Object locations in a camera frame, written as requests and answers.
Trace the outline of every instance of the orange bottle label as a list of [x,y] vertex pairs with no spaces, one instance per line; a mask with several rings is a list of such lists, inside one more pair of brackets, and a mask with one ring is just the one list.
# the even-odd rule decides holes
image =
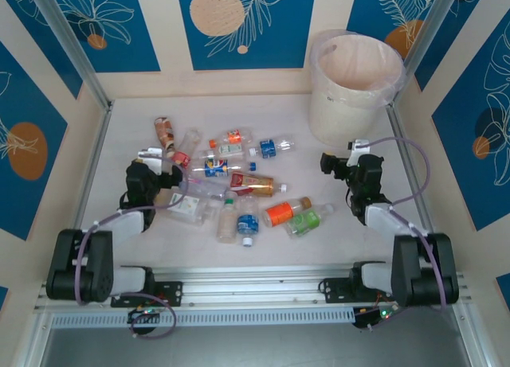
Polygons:
[[277,226],[294,217],[294,212],[288,202],[273,206],[266,210],[271,219],[272,226]]
[[242,141],[239,130],[230,131],[227,135],[229,136],[230,144],[239,144]]

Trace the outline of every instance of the white bucket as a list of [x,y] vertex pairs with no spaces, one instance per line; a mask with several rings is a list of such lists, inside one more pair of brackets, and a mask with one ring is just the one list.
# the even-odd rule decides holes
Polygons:
[[310,129],[329,146],[345,148],[366,135],[405,79],[402,58],[389,45],[344,30],[322,33],[310,64]]

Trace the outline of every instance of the plastic bottle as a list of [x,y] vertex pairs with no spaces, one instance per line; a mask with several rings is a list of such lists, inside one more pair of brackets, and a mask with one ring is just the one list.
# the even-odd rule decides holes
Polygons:
[[237,234],[237,210],[234,206],[234,200],[237,194],[227,192],[225,205],[220,212],[218,221],[218,241],[224,244],[235,244]]
[[190,163],[191,156],[193,156],[194,150],[199,143],[200,134],[198,131],[188,130],[188,132],[184,135],[184,139],[181,141],[181,144],[175,151],[175,155],[172,159],[176,163],[182,165],[184,168],[187,168]]
[[201,160],[207,159],[244,159],[246,157],[245,150],[241,144],[222,144],[213,150],[201,150],[197,153],[196,158]]
[[258,146],[248,149],[249,155],[262,158],[274,158],[277,154],[295,150],[294,139],[291,135],[278,136],[274,139],[261,140]]
[[[184,180],[178,185],[180,189],[184,189],[186,182]],[[202,180],[199,178],[188,178],[188,193],[195,194],[200,197],[210,198],[212,200],[225,200],[227,185],[212,182],[210,180]]]
[[273,226],[283,224],[293,218],[296,214],[301,213],[306,209],[310,209],[311,207],[312,202],[308,197],[302,197],[299,199],[293,198],[292,200],[287,200],[286,202],[282,202],[281,204],[266,209],[262,213],[262,217],[264,218],[264,223],[272,228]]
[[317,228],[324,218],[335,212],[333,204],[317,205],[298,214],[285,223],[285,229],[291,237],[301,237]]
[[242,160],[191,160],[188,167],[192,178],[226,178],[230,172],[248,172],[257,169],[254,162]]
[[233,172],[230,181],[230,190],[235,191],[238,196],[253,194],[259,197],[272,197],[275,192],[286,193],[287,189],[287,184],[278,184],[273,178],[254,174]]
[[216,148],[219,145],[222,144],[247,144],[251,143],[253,140],[252,132],[250,130],[246,129],[240,129],[240,130],[231,130],[223,134],[217,139],[211,139],[209,141],[209,146],[211,148]]
[[239,200],[237,232],[243,236],[242,245],[250,248],[258,233],[258,201],[255,196],[247,195]]
[[[171,188],[170,204],[176,202],[183,191],[174,186]],[[209,205],[209,200],[188,192],[184,200],[176,206],[168,208],[170,217],[188,224],[202,225],[206,219],[216,215],[216,209]]]

